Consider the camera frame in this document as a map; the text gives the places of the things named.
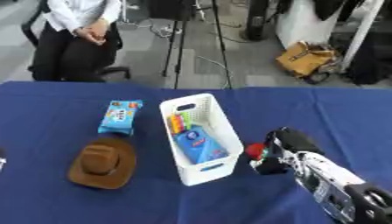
blue tablecloth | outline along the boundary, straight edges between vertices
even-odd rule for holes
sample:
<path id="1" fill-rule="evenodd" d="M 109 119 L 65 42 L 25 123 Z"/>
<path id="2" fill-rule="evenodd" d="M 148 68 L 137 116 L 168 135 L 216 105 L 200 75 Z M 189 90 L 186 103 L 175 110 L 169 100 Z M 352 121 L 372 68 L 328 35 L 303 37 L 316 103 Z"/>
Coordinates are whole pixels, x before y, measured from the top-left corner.
<path id="1" fill-rule="evenodd" d="M 241 157 L 234 173 L 203 185 L 180 183 L 158 104 L 205 91 L 130 84 L 9 82 L 0 86 L 0 222 L 333 223 L 291 175 L 258 176 Z M 244 143 L 290 126 L 329 158 L 392 190 L 392 92 L 335 88 L 244 88 L 215 95 Z M 137 167 L 119 190 L 67 180 L 80 149 L 95 139 L 109 101 L 144 100 L 135 120 Z"/>

yellow bag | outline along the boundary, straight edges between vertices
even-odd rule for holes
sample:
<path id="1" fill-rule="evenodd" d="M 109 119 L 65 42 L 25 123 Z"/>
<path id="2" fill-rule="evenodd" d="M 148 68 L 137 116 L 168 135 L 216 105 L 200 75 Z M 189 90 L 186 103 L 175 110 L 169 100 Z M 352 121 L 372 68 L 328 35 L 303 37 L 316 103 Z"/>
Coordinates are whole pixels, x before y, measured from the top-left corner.
<path id="1" fill-rule="evenodd" d="M 335 57 L 328 45 L 309 45 L 301 41 L 291 46 L 276 60 L 297 78 L 304 78 Z"/>

brown cowboy hat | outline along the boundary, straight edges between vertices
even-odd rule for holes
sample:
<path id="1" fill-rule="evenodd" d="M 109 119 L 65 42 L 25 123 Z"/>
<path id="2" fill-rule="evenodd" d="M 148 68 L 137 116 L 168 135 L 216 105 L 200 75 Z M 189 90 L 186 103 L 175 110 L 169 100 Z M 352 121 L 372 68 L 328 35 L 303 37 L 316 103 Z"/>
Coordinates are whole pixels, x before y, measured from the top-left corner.
<path id="1" fill-rule="evenodd" d="M 120 138 L 105 137 L 86 146 L 74 160 L 68 178 L 104 189 L 124 186 L 136 165 L 134 148 Z"/>

gray carpet floor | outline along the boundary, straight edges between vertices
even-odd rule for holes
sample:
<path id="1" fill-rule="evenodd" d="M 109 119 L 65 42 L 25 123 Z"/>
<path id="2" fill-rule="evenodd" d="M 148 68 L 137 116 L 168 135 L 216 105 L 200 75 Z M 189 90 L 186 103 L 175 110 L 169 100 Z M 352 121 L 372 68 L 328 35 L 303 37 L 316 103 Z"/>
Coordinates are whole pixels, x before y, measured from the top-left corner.
<path id="1" fill-rule="evenodd" d="M 226 25 L 244 25 L 247 10 L 234 6 L 229 0 L 219 0 L 220 20 Z M 37 1 L 11 0 L 0 2 L 0 81 L 30 81 L 31 74 L 27 67 L 32 61 L 33 46 L 20 31 L 20 24 L 32 12 Z M 165 55 L 169 47 L 167 38 L 160 38 L 147 26 L 154 30 L 172 24 L 170 20 L 146 19 L 146 9 L 127 10 L 128 23 L 120 23 L 119 28 L 124 41 L 124 48 L 118 52 L 116 65 L 128 66 L 132 70 L 132 82 L 148 87 L 172 88 L 174 83 L 174 66 L 178 55 L 179 42 L 175 43 L 171 57 L 168 77 L 161 76 L 165 63 Z M 213 32 L 215 26 L 211 11 L 206 11 L 206 22 L 195 19 L 188 25 L 182 72 L 179 79 L 180 88 L 223 88 L 227 84 L 225 70 L 213 60 L 221 63 L 219 41 Z M 34 25 L 39 33 L 45 20 L 40 18 Z M 222 26 L 225 37 L 240 40 L 242 28 Z M 228 69 L 235 88 L 242 87 L 309 87 L 301 80 L 288 76 L 275 62 L 275 57 L 283 51 L 275 36 L 273 27 L 267 27 L 265 40 L 256 43 L 237 43 L 225 40 L 227 47 Z M 113 74 L 109 81 L 122 80 L 121 75 Z M 358 88 L 333 76 L 321 87 Z M 390 80 L 377 85 L 362 88 L 390 88 Z"/>

white plastic basket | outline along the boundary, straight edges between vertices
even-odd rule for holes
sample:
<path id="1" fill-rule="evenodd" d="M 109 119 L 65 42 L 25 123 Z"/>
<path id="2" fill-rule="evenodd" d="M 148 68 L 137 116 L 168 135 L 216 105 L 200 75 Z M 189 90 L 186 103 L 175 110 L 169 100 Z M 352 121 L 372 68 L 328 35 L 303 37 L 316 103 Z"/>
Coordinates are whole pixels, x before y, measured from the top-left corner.
<path id="1" fill-rule="evenodd" d="M 186 186 L 193 186 L 230 175 L 235 168 L 243 146 L 233 127 L 211 94 L 196 94 L 164 101 L 160 105 L 164 126 L 171 145 L 178 174 Z M 203 127 L 229 153 L 228 157 L 215 159 L 202 164 L 192 164 L 172 138 L 168 117 L 172 113 L 187 112 L 192 123 Z"/>

